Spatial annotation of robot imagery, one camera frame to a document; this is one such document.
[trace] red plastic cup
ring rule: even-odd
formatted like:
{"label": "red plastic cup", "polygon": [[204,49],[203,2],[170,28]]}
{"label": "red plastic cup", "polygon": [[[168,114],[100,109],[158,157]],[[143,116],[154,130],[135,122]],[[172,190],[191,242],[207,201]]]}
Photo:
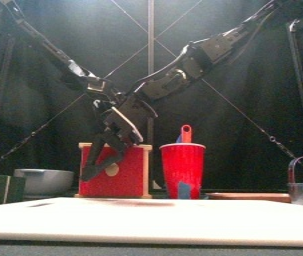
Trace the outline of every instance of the red plastic cup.
{"label": "red plastic cup", "polygon": [[206,147],[174,143],[160,147],[167,193],[171,199],[199,199]]}

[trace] red box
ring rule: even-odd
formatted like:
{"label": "red box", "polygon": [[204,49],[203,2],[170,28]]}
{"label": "red box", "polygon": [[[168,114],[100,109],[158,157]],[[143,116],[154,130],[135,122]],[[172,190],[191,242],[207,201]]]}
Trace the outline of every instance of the red box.
{"label": "red box", "polygon": [[[89,154],[91,143],[80,143],[80,173]],[[148,194],[148,154],[151,145],[139,145],[127,149],[123,160],[105,168],[89,181],[79,181],[79,197],[128,197],[151,198]],[[107,145],[97,162],[115,151]]]}

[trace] green object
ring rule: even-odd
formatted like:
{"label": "green object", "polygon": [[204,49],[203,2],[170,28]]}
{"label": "green object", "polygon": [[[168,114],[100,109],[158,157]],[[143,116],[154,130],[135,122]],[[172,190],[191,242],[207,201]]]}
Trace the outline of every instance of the green object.
{"label": "green object", "polygon": [[23,200],[25,178],[0,175],[0,204]]}

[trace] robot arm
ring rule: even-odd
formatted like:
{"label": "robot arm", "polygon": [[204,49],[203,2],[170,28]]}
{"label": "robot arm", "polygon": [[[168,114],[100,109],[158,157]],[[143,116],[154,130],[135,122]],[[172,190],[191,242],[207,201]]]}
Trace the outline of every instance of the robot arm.
{"label": "robot arm", "polygon": [[[93,137],[92,148],[83,168],[81,179],[93,178],[105,167],[123,159],[126,149],[143,142],[139,132],[148,118],[155,118],[152,104],[186,89],[220,63],[243,51],[260,30],[303,17],[303,0],[271,0],[259,11],[232,30],[188,43],[178,58],[158,72],[138,80],[130,92],[119,93],[112,83],[96,77],[59,50],[47,38],[27,23],[13,0],[0,0],[28,40],[43,49],[65,77],[85,88],[95,98],[104,99],[109,106],[101,111],[103,128]],[[113,157],[96,163],[101,148],[108,144],[116,151]]]}

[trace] black curtain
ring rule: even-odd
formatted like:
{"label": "black curtain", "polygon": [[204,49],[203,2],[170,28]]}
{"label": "black curtain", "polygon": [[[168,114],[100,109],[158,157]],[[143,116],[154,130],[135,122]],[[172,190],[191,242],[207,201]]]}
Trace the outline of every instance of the black curtain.
{"label": "black curtain", "polygon": [[[147,0],[16,2],[33,27],[95,75],[105,77],[116,69],[108,78],[120,91],[147,75]],[[155,1],[155,70],[190,41],[228,31],[266,2]],[[303,28],[298,40],[303,64]],[[67,169],[79,174],[77,144],[91,142],[97,131],[93,99],[68,88],[60,76],[20,37],[0,6],[0,157],[45,126],[0,162],[1,174],[12,174],[15,168]],[[163,185],[159,146],[176,140],[186,123],[194,128],[194,142],[207,147],[204,188],[284,190],[290,157],[267,135],[303,155],[303,108],[286,25],[259,34],[240,57],[204,81],[154,106],[159,118],[151,178]]]}

